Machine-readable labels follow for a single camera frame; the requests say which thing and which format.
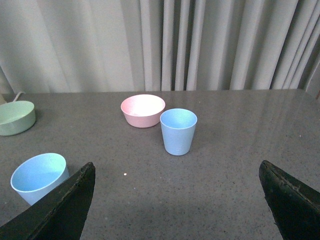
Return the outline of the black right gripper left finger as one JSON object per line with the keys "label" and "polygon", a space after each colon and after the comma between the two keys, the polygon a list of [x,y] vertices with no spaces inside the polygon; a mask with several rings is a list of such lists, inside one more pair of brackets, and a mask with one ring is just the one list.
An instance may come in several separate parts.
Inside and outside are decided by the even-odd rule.
{"label": "black right gripper left finger", "polygon": [[27,210],[1,226],[2,240],[78,240],[92,203],[96,168],[88,162]]}

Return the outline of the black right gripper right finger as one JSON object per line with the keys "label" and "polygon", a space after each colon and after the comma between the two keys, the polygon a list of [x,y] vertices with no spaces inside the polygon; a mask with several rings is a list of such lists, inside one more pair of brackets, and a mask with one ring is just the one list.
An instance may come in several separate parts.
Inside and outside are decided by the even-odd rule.
{"label": "black right gripper right finger", "polygon": [[259,166],[259,180],[284,240],[320,238],[320,193],[271,162]]}

